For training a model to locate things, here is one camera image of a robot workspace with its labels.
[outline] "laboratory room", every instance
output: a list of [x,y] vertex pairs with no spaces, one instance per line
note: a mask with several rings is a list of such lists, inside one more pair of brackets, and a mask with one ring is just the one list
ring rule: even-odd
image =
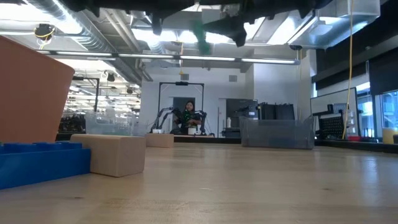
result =
[[398,223],[397,10],[0,0],[0,223]]

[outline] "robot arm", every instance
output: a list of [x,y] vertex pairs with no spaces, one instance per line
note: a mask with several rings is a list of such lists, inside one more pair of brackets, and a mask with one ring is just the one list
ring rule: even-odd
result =
[[167,119],[168,115],[170,115],[170,114],[175,114],[178,119],[181,119],[181,116],[182,116],[181,111],[178,108],[175,108],[171,112],[168,112],[167,114],[164,115],[163,121],[160,124],[159,129],[162,129],[164,121]]
[[195,111],[195,114],[199,115],[200,120],[201,120],[201,125],[200,125],[200,132],[201,132],[201,135],[205,135],[205,134],[206,134],[205,125],[206,125],[206,116],[207,116],[207,113],[204,112],[204,111]]
[[163,108],[163,109],[161,109],[161,110],[159,111],[159,113],[157,113],[156,120],[155,120],[154,124],[152,125],[152,127],[150,128],[150,132],[152,132],[152,129],[158,129],[158,128],[159,128],[159,119],[160,119],[160,117],[162,116],[163,112],[164,112],[164,111],[167,111],[167,110],[172,110],[172,109],[173,109],[172,106],[171,106],[171,107],[168,107],[168,108]]

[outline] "window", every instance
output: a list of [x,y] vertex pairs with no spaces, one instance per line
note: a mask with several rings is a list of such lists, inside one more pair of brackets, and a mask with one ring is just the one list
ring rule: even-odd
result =
[[398,91],[381,95],[383,128],[398,128]]
[[369,82],[357,86],[356,90],[358,109],[362,111],[362,113],[359,114],[359,127],[361,128],[361,135],[366,137],[374,137],[374,113]]

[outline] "vent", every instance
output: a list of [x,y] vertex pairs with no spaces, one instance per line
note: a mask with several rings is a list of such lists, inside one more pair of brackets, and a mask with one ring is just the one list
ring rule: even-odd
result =
[[189,74],[182,74],[181,81],[189,81]]
[[229,82],[237,82],[238,81],[238,76],[237,75],[230,75],[229,76]]

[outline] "transparent plastic container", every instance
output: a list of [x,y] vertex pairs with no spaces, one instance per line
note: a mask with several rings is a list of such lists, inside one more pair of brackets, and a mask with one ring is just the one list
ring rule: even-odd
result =
[[86,134],[132,136],[136,116],[132,113],[87,112]]
[[314,117],[294,120],[253,120],[240,117],[242,146],[313,149]]

